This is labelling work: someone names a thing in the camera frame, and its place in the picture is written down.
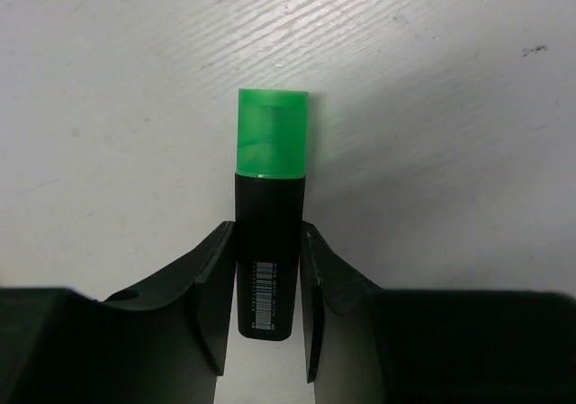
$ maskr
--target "scratch mark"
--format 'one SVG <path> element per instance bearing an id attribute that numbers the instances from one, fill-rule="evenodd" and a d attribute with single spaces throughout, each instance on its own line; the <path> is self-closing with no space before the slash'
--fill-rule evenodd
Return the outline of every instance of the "scratch mark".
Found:
<path id="1" fill-rule="evenodd" d="M 402 13 L 396 13 L 391 18 L 392 21 L 397 24 L 403 24 L 403 25 L 410 24 L 410 20 L 408 20 L 408 18 Z"/>
<path id="2" fill-rule="evenodd" d="M 534 127 L 534 128 L 532 128 L 532 129 L 528 130 L 528 132 L 537 132 L 537 131 L 543 130 L 544 128 L 548 128 L 548 127 L 550 127 L 550 126 L 552 126 L 552 125 L 554 125 L 553 122 L 543 123 L 542 125 L 539 125 L 539 126 L 537 126 L 537 127 Z"/>
<path id="3" fill-rule="evenodd" d="M 59 181 L 59 179 L 51 179 L 49 181 L 46 181 L 44 184 L 31 186 L 30 188 L 26 188 L 25 190 L 21 190 L 18 193 L 14 194 L 13 196 L 15 197 L 17 195 L 32 193 L 34 191 L 40 190 L 41 188 L 45 187 L 46 185 L 54 184 L 58 181 Z"/>
<path id="4" fill-rule="evenodd" d="M 78 222 L 81 220 L 85 220 L 86 218 L 90 218 L 90 217 L 94 217 L 94 212 L 88 212 L 86 215 L 82 215 L 81 217 L 78 217 L 77 219 L 75 219 L 73 222 Z"/>
<path id="5" fill-rule="evenodd" d="M 522 58 L 525 58 L 530 53 L 540 53 L 541 51 L 548 51 L 548 46 L 534 46 L 532 49 L 522 49 Z"/>

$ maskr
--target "highlighter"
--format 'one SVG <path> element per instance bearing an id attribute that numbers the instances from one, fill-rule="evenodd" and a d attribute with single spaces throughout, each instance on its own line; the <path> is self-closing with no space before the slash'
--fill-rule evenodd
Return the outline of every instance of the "highlighter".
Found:
<path id="1" fill-rule="evenodd" d="M 238 330 L 292 333 L 306 182 L 308 93 L 240 89 L 235 175 Z"/>

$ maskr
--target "black plastic part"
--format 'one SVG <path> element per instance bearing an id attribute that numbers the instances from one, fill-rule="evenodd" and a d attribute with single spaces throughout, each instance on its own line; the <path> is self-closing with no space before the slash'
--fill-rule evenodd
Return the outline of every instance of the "black plastic part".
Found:
<path id="1" fill-rule="evenodd" d="M 292 333 L 305 178 L 236 175 L 238 330 L 280 341 Z"/>
<path id="2" fill-rule="evenodd" d="M 576 402 L 576 304 L 556 293 L 385 291 L 301 232 L 317 404 Z"/>
<path id="3" fill-rule="evenodd" d="M 0 290 L 0 403 L 212 404 L 230 323 L 232 229 L 222 223 L 105 302 Z"/>

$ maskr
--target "green cap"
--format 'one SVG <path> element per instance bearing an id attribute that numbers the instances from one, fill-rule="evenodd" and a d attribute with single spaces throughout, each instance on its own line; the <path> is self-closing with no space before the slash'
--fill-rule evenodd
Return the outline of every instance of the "green cap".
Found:
<path id="1" fill-rule="evenodd" d="M 240 89 L 236 173 L 267 179 L 306 176 L 308 93 Z"/>

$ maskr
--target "white surface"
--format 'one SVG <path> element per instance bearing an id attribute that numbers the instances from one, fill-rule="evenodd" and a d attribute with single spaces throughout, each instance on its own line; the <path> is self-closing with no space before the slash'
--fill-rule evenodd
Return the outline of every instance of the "white surface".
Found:
<path id="1" fill-rule="evenodd" d="M 575 294 L 574 12 L 0 0 L 0 283 L 104 297 L 231 219 L 237 89 L 260 86 L 318 95 L 307 218 L 379 284 Z M 300 326 L 231 330 L 218 402 L 312 402 Z"/>

